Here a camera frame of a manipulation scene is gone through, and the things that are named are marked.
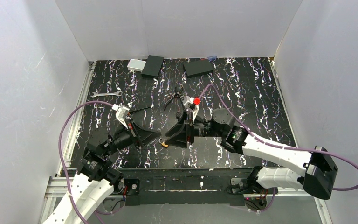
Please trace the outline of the brass padlock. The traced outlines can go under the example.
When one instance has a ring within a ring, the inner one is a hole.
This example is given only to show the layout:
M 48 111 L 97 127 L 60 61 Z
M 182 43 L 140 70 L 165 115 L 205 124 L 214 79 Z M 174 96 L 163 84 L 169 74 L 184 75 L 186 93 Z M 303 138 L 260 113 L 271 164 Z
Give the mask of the brass padlock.
M 159 140 L 158 140 L 158 143 L 159 143 L 162 147 L 164 147 L 164 148 L 168 148 L 168 147 L 169 147 L 169 145 L 167 145 L 167 144 L 163 141 L 163 139 L 159 139 Z

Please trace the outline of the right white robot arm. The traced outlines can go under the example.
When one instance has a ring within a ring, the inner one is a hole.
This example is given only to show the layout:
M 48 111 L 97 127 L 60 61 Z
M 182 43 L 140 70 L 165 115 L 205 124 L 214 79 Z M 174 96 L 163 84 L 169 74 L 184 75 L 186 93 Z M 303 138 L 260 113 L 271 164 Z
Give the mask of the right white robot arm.
M 296 151 L 291 146 L 262 138 L 237 125 L 227 109 L 219 108 L 210 120 L 191 112 L 177 115 L 178 122 L 166 132 L 164 145 L 186 148 L 196 137 L 220 137 L 220 146 L 231 153 L 265 159 L 279 168 L 254 167 L 246 186 L 258 189 L 292 188 L 328 200 L 338 168 L 323 147 Z

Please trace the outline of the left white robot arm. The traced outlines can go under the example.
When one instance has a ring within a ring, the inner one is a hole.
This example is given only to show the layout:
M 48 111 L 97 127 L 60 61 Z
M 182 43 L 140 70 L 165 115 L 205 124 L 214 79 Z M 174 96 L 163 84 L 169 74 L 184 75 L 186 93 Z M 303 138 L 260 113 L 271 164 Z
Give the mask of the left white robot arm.
M 132 119 L 126 124 L 114 133 L 99 129 L 90 137 L 76 174 L 67 183 L 67 192 L 44 223 L 83 224 L 107 196 L 119 187 L 125 188 L 124 175 L 113 168 L 110 157 L 131 145 L 142 149 L 161 136 Z

